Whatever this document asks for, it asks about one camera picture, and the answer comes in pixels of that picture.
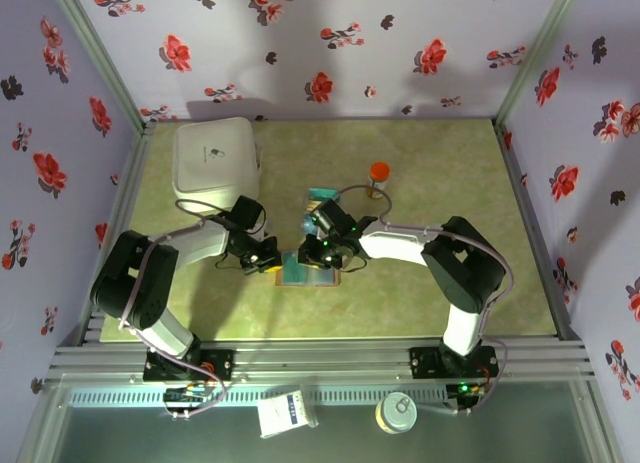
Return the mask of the long aluminium frame rail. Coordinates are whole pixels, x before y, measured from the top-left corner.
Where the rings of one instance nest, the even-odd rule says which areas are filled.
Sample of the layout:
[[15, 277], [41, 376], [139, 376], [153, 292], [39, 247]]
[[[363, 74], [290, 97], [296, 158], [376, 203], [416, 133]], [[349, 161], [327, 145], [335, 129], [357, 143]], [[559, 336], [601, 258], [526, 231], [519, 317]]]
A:
[[[485, 339], [504, 367], [505, 382], [590, 381], [593, 365], [580, 341], [553, 337]], [[409, 349], [435, 347], [436, 338], [365, 338], [210, 341], [205, 349], [235, 352], [231, 380], [260, 384], [399, 384], [412, 382]], [[90, 342], [59, 347], [47, 383], [139, 384], [145, 347], [135, 342]]]

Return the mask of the clear plastic tray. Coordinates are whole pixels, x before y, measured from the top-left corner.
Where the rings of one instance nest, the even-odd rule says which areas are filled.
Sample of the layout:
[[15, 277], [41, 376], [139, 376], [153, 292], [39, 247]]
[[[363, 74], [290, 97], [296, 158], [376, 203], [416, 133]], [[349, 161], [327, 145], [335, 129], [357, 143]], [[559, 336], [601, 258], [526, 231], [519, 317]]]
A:
[[[309, 212], [307, 212], [307, 211], [306, 211], [307, 201], [308, 201], [308, 198], [307, 198], [307, 193], [306, 193], [306, 198], [305, 198], [305, 201], [304, 201], [304, 212], [303, 212], [303, 218], [304, 218], [306, 215], [310, 215], [310, 216], [311, 216], [311, 213], [309, 213]], [[316, 234], [315, 236], [317, 236], [317, 237], [322, 237], [323, 235], [324, 235], [323, 231], [322, 231], [320, 228], [318, 228], [318, 232], [317, 232], [317, 234]]]

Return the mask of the brown card holder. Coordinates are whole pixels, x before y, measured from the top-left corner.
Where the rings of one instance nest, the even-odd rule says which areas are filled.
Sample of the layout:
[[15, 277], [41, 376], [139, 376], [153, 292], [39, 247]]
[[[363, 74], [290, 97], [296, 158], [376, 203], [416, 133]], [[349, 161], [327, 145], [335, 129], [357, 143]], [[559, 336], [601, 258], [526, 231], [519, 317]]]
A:
[[[307, 287], [336, 287], [340, 283], [340, 274], [333, 269], [322, 269], [313, 266], [309, 266], [312, 268], [310, 272], [309, 284], [307, 286], [302, 286], [299, 288], [307, 288]], [[281, 269], [276, 272], [276, 281], [275, 285], [278, 287], [292, 287], [292, 286], [282, 286], [280, 284], [280, 273]]]

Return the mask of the orange cap pill bottle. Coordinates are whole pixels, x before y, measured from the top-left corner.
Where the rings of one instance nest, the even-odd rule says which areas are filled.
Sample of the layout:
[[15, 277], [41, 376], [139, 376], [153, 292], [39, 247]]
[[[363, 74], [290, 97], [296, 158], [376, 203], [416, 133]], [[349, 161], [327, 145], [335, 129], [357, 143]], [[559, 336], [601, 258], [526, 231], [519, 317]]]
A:
[[390, 177], [391, 168], [384, 161], [374, 162], [369, 169], [367, 196], [372, 199], [381, 198]]

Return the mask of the aluminium frame post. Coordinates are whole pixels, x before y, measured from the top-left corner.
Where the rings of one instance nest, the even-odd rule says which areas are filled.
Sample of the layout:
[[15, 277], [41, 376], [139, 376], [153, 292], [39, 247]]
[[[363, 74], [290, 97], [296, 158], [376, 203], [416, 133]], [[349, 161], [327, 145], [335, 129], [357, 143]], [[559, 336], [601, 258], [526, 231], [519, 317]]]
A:
[[537, 31], [531, 47], [527, 50], [523, 63], [516, 73], [497, 114], [492, 118], [492, 125], [497, 135], [502, 132], [502, 126], [517, 106], [527, 81], [534, 74], [536, 65], [548, 53], [572, 4], [573, 0], [553, 0], [552, 6]]
[[56, 2], [73, 27], [77, 37], [80, 39], [104, 83], [116, 99], [120, 109], [127, 116], [131, 126], [139, 135], [144, 135], [147, 124], [143, 121], [143, 118], [135, 107], [130, 92], [124, 84], [80, 0], [56, 0]]

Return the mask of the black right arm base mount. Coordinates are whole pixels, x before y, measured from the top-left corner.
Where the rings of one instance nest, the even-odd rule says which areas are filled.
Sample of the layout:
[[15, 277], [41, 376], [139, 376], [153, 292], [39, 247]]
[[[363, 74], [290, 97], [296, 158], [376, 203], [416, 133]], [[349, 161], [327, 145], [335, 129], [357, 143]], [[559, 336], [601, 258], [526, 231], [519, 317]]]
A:
[[477, 345], [469, 355], [460, 356], [445, 345], [409, 349], [413, 379], [473, 379], [498, 375], [495, 349]]

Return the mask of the white plastic storage box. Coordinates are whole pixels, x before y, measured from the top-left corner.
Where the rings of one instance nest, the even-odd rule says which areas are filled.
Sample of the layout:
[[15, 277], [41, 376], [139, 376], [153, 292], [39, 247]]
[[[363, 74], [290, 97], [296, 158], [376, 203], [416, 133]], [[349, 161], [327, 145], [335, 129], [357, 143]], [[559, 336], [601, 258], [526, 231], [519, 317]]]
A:
[[189, 211], [229, 209], [240, 196], [257, 199], [260, 171], [260, 150], [245, 118], [187, 124], [174, 134], [172, 187]]

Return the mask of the white blue paper box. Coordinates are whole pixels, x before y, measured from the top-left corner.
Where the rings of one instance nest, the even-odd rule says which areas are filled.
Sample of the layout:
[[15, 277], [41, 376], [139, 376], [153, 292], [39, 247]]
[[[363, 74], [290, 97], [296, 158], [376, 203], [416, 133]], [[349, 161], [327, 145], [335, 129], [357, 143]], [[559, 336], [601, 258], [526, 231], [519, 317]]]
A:
[[315, 409], [307, 402], [305, 393], [300, 389], [260, 400], [256, 408], [262, 439], [319, 425]]

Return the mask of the tin can with pull tab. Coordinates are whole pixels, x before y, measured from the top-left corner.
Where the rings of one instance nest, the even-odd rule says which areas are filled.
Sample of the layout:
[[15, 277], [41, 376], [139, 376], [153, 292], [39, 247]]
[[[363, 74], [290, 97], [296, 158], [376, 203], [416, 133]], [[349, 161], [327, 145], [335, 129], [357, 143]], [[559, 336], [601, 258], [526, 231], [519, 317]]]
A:
[[417, 406], [409, 395], [392, 392], [376, 405], [375, 420], [379, 428], [387, 434], [406, 433], [417, 421]]

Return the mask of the aluminium side rail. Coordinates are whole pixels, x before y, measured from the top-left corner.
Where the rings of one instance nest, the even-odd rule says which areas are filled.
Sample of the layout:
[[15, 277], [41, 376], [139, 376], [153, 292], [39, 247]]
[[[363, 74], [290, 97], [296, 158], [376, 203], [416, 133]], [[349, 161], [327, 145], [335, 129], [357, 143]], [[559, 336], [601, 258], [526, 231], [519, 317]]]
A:
[[[120, 177], [116, 199], [108, 221], [106, 236], [99, 249], [95, 270], [89, 279], [89, 290], [91, 290], [93, 283], [105, 263], [110, 249], [115, 244], [115, 240], [121, 232], [129, 227], [149, 151], [149, 145], [153, 140], [156, 127], [157, 123], [146, 123], [143, 125], [142, 133], [134, 138], [124, 172]], [[76, 327], [73, 339], [71, 340], [72, 347], [82, 346], [87, 341], [99, 342], [99, 336], [90, 336], [89, 340], [87, 340], [87, 333], [90, 333], [89, 323], [93, 318], [94, 312], [97, 311], [98, 317], [102, 317], [100, 310], [96, 310], [96, 305], [90, 300], [89, 293], [90, 291], [87, 293], [87, 301], [83, 307], [79, 325]]]
[[536, 264], [539, 280], [545, 293], [547, 307], [555, 327], [554, 336], [559, 340], [579, 341], [580, 337], [571, 327], [571, 319], [563, 300], [563, 294], [556, 280], [553, 278], [552, 268], [554, 267], [554, 263], [551, 262], [549, 257], [528, 190], [520, 182], [520, 177], [523, 173], [513, 150], [509, 150], [505, 143], [504, 136], [506, 134], [506, 127], [503, 124], [499, 124], [496, 118], [491, 119], [491, 124], [500, 146], [506, 171]]

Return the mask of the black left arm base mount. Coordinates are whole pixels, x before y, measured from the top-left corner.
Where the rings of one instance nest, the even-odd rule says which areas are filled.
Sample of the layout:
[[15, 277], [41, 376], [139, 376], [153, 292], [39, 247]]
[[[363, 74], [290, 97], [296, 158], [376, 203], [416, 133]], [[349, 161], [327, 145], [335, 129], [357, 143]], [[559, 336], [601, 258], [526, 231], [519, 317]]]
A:
[[[224, 382], [228, 382], [231, 380], [235, 365], [234, 359], [235, 352], [230, 349], [200, 349], [188, 353], [184, 361], [214, 373]], [[207, 381], [209, 377], [148, 350], [143, 380], [145, 382]]]

